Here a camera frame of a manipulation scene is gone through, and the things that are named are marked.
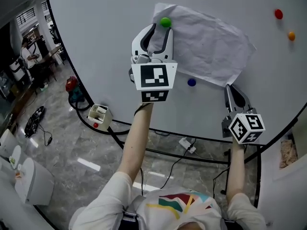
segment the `gray marble floor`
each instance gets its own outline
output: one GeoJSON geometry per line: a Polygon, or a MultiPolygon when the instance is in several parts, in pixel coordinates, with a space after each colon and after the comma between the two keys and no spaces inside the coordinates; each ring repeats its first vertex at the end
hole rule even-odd
{"type": "MultiPolygon", "coordinates": [[[[81,123],[75,110],[68,101],[65,91],[66,79],[73,76],[69,63],[56,69],[58,81],[50,79],[49,87],[33,95],[28,106],[19,119],[16,132],[22,148],[26,154],[46,167],[54,176],[55,187],[49,206],[40,207],[42,212],[61,230],[68,229],[73,213],[82,206],[94,200],[112,174],[117,170],[122,150],[111,136],[98,134],[81,123]],[[30,139],[24,137],[24,127],[30,115],[41,105],[46,108],[46,114],[41,121],[45,131],[52,133],[53,141],[49,146],[44,145],[44,134],[38,130],[30,139]]],[[[129,126],[119,123],[111,124],[114,131],[129,129],[129,126]]],[[[182,155],[185,150],[178,141],[182,137],[169,135],[160,136],[150,132],[148,148],[182,155]]],[[[230,148],[229,144],[197,140],[197,153],[204,158],[227,161],[224,152],[230,148]]],[[[246,156],[252,154],[255,147],[248,147],[246,156]]],[[[170,173],[172,164],[177,158],[146,152],[142,164],[144,171],[144,190],[160,188],[170,173]]],[[[204,194],[213,195],[213,178],[226,169],[226,165],[203,163],[182,159],[173,168],[165,187],[174,185],[193,189],[204,194]]],[[[246,165],[246,194],[254,201],[256,187],[257,160],[246,165]]],[[[215,187],[215,198],[222,209],[226,209],[225,196],[220,193],[225,187],[226,173],[218,179],[215,187]]],[[[141,175],[134,185],[133,193],[141,193],[141,175]]]]}

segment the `crumpled white paper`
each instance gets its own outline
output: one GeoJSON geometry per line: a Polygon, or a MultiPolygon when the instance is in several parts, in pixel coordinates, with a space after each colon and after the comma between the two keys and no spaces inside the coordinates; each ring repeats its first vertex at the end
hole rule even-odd
{"type": "MultiPolygon", "coordinates": [[[[248,36],[220,19],[174,4],[158,3],[153,23],[172,21],[178,71],[220,86],[232,84],[256,48],[248,36]]],[[[167,28],[157,26],[148,51],[162,48],[167,28]]]]}

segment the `black hose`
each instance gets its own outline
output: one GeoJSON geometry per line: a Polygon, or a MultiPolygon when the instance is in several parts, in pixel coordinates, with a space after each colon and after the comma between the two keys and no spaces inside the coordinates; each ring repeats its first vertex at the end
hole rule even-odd
{"type": "MultiPolygon", "coordinates": [[[[71,107],[73,108],[73,109],[75,109],[75,110],[77,110],[77,107],[76,106],[74,106],[73,104],[72,104],[72,102],[71,102],[71,94],[69,94],[69,96],[68,96],[68,103],[71,105],[71,107]]],[[[88,104],[88,106],[87,107],[84,107],[84,108],[78,108],[78,110],[79,111],[85,111],[85,110],[87,110],[87,109],[89,109],[91,107],[91,105],[90,104],[88,104]]]]}
{"type": "MultiPolygon", "coordinates": [[[[91,130],[93,130],[93,131],[96,131],[96,132],[98,132],[98,133],[100,133],[100,134],[104,134],[104,135],[110,135],[110,133],[109,132],[105,132],[105,131],[101,131],[101,130],[99,130],[99,129],[96,129],[96,128],[94,128],[94,127],[92,127],[91,125],[89,125],[82,117],[81,117],[81,115],[80,115],[80,109],[78,108],[78,102],[79,102],[79,100],[77,100],[76,101],[76,112],[77,112],[77,115],[78,115],[78,117],[80,118],[80,120],[82,121],[82,123],[84,123],[87,127],[89,127],[91,130]]],[[[121,132],[114,132],[114,134],[115,135],[117,135],[117,136],[120,136],[120,135],[125,135],[125,134],[127,134],[127,133],[129,133],[129,129],[128,130],[125,130],[125,131],[121,131],[121,132]]]]}

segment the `white table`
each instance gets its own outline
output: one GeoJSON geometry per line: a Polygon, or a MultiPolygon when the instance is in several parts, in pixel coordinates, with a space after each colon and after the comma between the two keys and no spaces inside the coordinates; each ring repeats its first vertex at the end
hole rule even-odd
{"type": "MultiPolygon", "coordinates": [[[[262,115],[266,144],[307,101],[307,0],[49,0],[54,23],[71,62],[97,104],[115,120],[131,123],[140,95],[130,82],[131,43],[151,23],[158,2],[178,4],[228,22],[245,32],[257,52],[235,84],[262,115]],[[283,11],[277,21],[274,10],[283,11]],[[294,31],[291,43],[287,33],[294,31]]],[[[165,103],[156,103],[151,128],[222,140],[227,115],[224,91],[177,73],[165,103]]]]}

